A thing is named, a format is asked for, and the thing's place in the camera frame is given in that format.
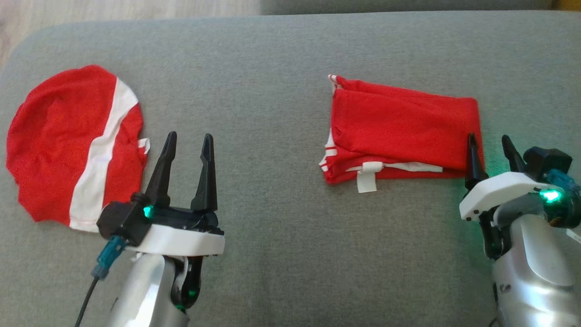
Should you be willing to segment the red white basketball jersey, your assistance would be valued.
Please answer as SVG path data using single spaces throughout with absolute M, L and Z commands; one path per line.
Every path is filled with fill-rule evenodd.
M 325 181 L 463 178 L 470 133 L 484 158 L 476 99 L 350 80 L 330 74 L 330 130 L 320 168 Z

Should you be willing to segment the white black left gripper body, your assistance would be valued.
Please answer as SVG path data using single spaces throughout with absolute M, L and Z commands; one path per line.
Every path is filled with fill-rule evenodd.
M 140 244 L 128 241 L 128 250 L 173 257 L 201 257 L 224 253 L 224 235 L 195 228 L 187 229 L 185 218 L 189 213 L 184 209 L 150 205 L 143 209 L 143 213 L 151 223 L 149 230 Z

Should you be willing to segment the red white-striped basketball shorts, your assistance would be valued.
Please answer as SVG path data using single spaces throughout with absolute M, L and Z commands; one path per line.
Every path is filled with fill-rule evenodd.
M 141 189 L 151 141 L 137 96 L 98 65 L 40 83 L 7 132 L 6 168 L 33 221 L 96 233 L 102 209 Z

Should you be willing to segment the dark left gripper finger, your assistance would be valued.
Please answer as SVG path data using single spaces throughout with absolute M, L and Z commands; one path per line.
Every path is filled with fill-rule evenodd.
M 217 210 L 217 184 L 214 155 L 214 139 L 206 134 L 201 151 L 202 169 L 197 191 L 191 201 L 194 212 L 214 212 Z
M 170 132 L 164 143 L 164 147 L 158 157 L 153 174 L 147 186 L 145 195 L 149 199 L 149 205 L 154 207 L 169 207 L 170 197 L 168 187 L 172 162 L 176 156 L 177 133 Z

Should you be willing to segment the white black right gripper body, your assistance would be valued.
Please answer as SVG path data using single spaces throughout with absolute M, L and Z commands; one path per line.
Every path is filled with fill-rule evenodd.
M 552 184 L 536 182 L 523 173 L 506 172 L 477 183 L 459 204 L 461 219 L 467 221 L 503 203 L 529 193 L 554 202 L 564 195 L 564 190 Z

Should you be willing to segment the small grey sofa cushion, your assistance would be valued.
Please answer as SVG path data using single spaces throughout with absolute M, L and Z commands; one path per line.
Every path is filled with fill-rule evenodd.
M 556 0 L 259 0 L 261 15 L 452 10 L 548 10 Z

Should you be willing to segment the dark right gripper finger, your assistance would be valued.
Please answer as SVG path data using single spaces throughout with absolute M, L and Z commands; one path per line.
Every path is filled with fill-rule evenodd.
M 467 190 L 472 190 L 479 182 L 488 179 L 479 150 L 475 133 L 469 133 L 465 170 L 465 188 Z
M 511 172 L 524 173 L 526 164 L 523 161 L 520 153 L 517 151 L 514 143 L 511 141 L 510 137 L 502 136 L 501 142 L 504 157 L 507 158 L 508 163 L 510 164 Z

